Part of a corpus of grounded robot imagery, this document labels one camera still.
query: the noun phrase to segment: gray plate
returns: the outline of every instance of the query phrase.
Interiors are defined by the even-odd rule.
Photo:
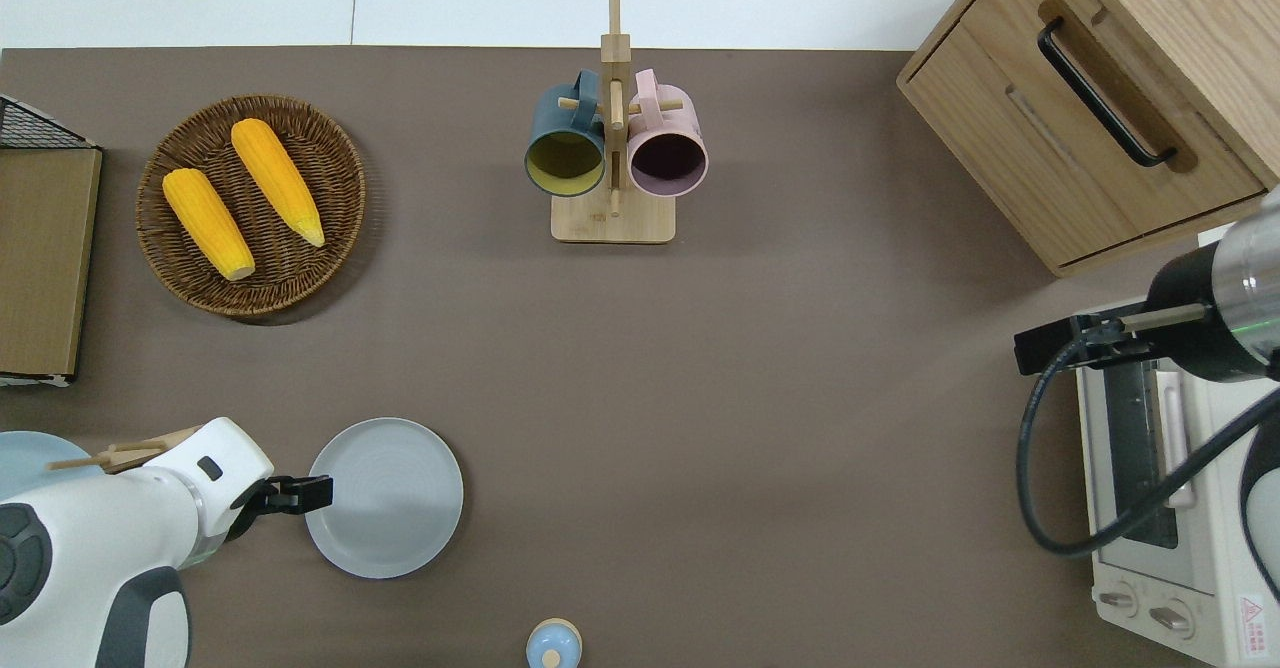
[[[333,476],[333,505],[306,514],[330,563],[394,578],[439,555],[462,517],[462,471],[430,427],[370,418],[320,450],[312,476]]]

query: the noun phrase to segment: corn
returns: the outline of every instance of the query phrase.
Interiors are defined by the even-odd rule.
[[[164,177],[164,198],[205,258],[229,282],[253,273],[253,256],[205,173],[178,168]]]
[[[257,118],[244,118],[232,127],[232,145],[284,225],[310,244],[324,244],[315,200],[275,131]]]

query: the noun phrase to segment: wooden mug tree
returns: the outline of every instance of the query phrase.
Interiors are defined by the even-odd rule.
[[[609,33],[600,36],[600,100],[604,177],[595,189],[552,197],[552,235],[564,243],[668,243],[676,238],[676,198],[637,189],[627,171],[627,115],[640,113],[631,77],[631,35],[622,33],[621,0],[609,0]],[[562,99],[561,107],[577,100]],[[662,109],[681,107],[663,102]]]

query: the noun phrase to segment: table surface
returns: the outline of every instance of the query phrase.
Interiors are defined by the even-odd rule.
[[[1015,331],[1142,294],[1189,244],[1055,280],[893,88],[905,52],[637,50],[710,170],[671,244],[562,244],[521,156],[580,49],[5,50],[0,90],[106,150],[81,378],[0,389],[0,430],[99,450],[229,416],[278,472],[398,416],[457,454],[453,541],[390,581],[273,516],[183,573],[192,665],[1189,665],[1094,613],[1018,516]],[[228,95],[346,127],[370,211],[270,321],[191,308],[133,228],[142,166]],[[1037,489],[1084,529],[1074,390]]]

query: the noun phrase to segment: light blue plate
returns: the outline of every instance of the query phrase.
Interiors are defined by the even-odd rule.
[[[46,463],[55,459],[77,458],[88,458],[88,453],[59,436],[36,431],[0,433],[0,503],[18,495],[19,491],[83,476],[102,475],[102,468],[97,466],[61,468],[61,471],[45,468]]]

